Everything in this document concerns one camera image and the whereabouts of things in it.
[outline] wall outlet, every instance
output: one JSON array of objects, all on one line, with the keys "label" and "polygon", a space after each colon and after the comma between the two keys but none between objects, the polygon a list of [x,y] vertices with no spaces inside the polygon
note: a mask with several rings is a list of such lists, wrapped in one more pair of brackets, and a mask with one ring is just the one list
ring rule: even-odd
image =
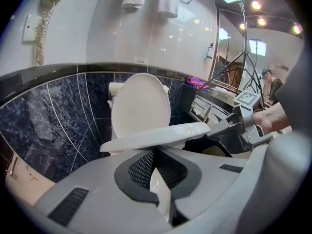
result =
[{"label": "wall outlet", "polygon": [[27,15],[24,25],[22,41],[35,41],[37,39],[37,27],[41,24],[42,18],[34,15]]},{"label": "wall outlet", "polygon": [[135,57],[134,58],[134,63],[137,64],[147,64],[148,59],[147,58],[143,58],[143,57]]}]

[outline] mirror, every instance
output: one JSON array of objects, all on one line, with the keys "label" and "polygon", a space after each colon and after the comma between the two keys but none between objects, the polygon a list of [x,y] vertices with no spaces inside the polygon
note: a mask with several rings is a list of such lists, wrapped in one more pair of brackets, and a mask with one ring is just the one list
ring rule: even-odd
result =
[{"label": "mirror", "polygon": [[[219,13],[218,49],[214,71],[229,64],[244,49],[243,16],[239,4],[216,0]],[[253,65],[260,79],[265,102],[276,103],[274,93],[285,83],[303,49],[303,33],[297,19],[283,0],[245,0],[247,51],[215,79],[239,90],[260,93]]]}]

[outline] toilet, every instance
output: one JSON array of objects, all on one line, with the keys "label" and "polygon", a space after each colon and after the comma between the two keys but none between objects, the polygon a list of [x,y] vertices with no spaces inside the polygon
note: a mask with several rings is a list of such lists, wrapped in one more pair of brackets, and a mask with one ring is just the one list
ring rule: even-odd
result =
[{"label": "toilet", "polygon": [[112,138],[169,126],[169,88],[153,75],[140,73],[125,83],[111,82]]}]

